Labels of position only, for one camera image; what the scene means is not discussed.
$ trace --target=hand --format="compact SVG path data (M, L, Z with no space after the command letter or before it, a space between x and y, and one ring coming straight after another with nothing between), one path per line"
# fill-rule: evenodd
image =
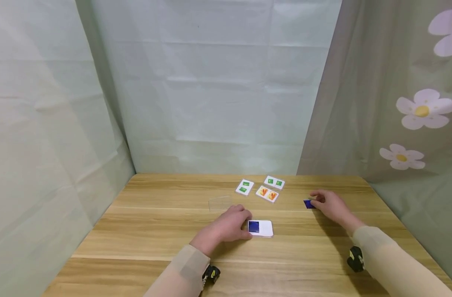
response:
M252 235L241 229L244 222L251 218L251 212L241 204L231 206L214 222L199 231L190 245L211 257L214 249L220 243L251 239Z
M310 201L311 205L321 210L323 214L338 223L345 230L353 235L356 229L365 226L353 213L351 213L345 201L332 191L316 190L310 193L310 196L316 197Z

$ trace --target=left hand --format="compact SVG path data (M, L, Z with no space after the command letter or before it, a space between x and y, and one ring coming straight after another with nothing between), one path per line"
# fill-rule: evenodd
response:
M214 249L220 243L251 239L252 235L241 229L244 222L251 218L251 212L241 204L231 206L214 222L199 231L190 245L211 257Z

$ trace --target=card with green squares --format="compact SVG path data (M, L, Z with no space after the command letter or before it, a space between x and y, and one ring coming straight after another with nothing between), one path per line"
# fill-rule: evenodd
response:
M236 193L247 196L249 195L249 192L251 191L253 186L254 182L243 179L236 188Z
M285 181L282 179L278 179L276 177L267 175L266 179L264 180L264 184L274 187L276 189L282 190L282 188L285 185Z

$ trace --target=white wall cloth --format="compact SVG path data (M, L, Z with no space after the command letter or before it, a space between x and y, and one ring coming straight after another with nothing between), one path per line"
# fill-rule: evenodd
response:
M93 0L137 172L295 174L341 0Z
M0 0L0 297L39 296L133 175L73 0Z

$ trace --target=yellow flower center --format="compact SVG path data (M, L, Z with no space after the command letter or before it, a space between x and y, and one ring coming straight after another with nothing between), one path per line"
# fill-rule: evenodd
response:
M414 114L420 116L421 118L425 118L429 115L429 107L426 105L418 106Z
M397 154L396 159L400 160L401 162L407 161L407 157L405 157L404 155L401 155L401 154Z

